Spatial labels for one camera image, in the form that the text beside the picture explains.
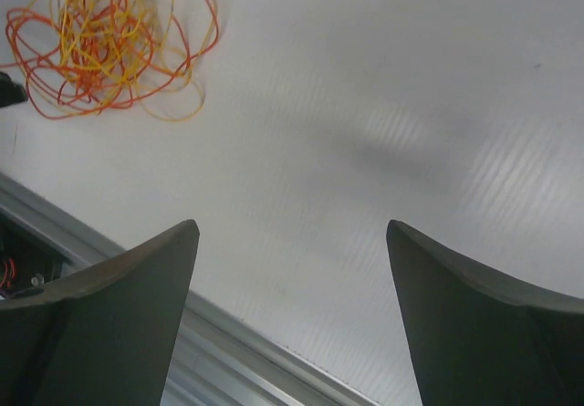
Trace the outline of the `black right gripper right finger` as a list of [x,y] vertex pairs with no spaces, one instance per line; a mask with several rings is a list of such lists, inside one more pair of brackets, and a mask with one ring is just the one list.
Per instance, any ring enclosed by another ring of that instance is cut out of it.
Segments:
[[582,404],[582,299],[481,264],[400,221],[390,221],[387,244],[423,404]]

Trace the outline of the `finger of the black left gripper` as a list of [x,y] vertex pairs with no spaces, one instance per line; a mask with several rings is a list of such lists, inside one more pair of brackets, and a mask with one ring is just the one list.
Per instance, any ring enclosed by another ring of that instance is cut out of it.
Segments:
[[8,74],[0,72],[0,107],[27,102],[28,95],[24,87],[14,82]]

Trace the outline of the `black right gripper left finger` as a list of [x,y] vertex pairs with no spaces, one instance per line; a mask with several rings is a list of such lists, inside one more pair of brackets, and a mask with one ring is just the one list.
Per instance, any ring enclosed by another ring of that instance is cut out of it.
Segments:
[[2,301],[2,404],[159,404],[198,241],[186,220]]

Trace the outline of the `aluminium table frame rail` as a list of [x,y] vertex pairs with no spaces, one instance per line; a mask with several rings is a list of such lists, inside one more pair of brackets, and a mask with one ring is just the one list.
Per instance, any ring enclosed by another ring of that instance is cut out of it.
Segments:
[[[1,212],[56,249],[73,271],[124,251],[7,175],[1,177]],[[370,400],[191,292],[161,403],[368,405]]]

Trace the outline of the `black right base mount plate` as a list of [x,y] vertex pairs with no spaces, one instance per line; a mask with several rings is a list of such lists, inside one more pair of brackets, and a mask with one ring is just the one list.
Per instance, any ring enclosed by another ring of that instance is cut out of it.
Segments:
[[1,298],[61,278],[68,260],[56,249],[1,215]]

